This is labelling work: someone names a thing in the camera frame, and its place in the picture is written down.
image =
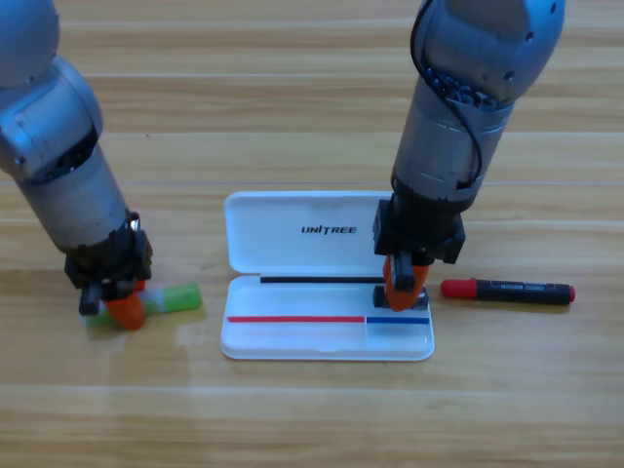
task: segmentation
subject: black line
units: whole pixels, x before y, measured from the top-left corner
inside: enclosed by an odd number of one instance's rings
[[[303,284],[366,284],[382,285],[383,278],[358,276],[260,276],[260,283],[303,283]]]

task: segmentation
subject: blue line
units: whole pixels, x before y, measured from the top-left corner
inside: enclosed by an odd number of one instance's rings
[[[367,317],[367,324],[429,325],[430,320],[420,317]]]

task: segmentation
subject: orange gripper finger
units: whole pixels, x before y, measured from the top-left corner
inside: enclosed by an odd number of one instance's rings
[[[126,330],[136,331],[143,325],[143,304],[136,292],[125,299],[110,300],[106,302],[106,308],[110,316]]]
[[[429,266],[413,266],[411,271],[416,279],[413,291],[395,291],[392,283],[392,257],[386,256],[386,261],[383,264],[383,278],[386,285],[386,299],[388,299],[388,305],[395,312],[401,312],[406,309],[410,309],[418,300],[422,288],[425,285],[425,279],[429,272]]]

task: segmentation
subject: wooden table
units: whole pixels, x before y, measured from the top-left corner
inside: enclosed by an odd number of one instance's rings
[[[221,215],[240,189],[386,189],[413,0],[57,0],[102,145],[207,307],[85,331],[62,256],[0,182],[2,467],[624,466],[624,4],[568,0],[447,277],[576,286],[569,311],[443,302],[417,364],[224,358]]]

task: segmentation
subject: red stripe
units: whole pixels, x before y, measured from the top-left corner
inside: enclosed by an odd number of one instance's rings
[[[228,317],[228,322],[233,324],[252,324],[252,323],[284,323],[284,324],[297,324],[297,323],[326,323],[326,324],[335,324],[335,323],[343,323],[343,324],[363,324],[364,317],[327,317],[327,316],[236,316],[236,317]]]

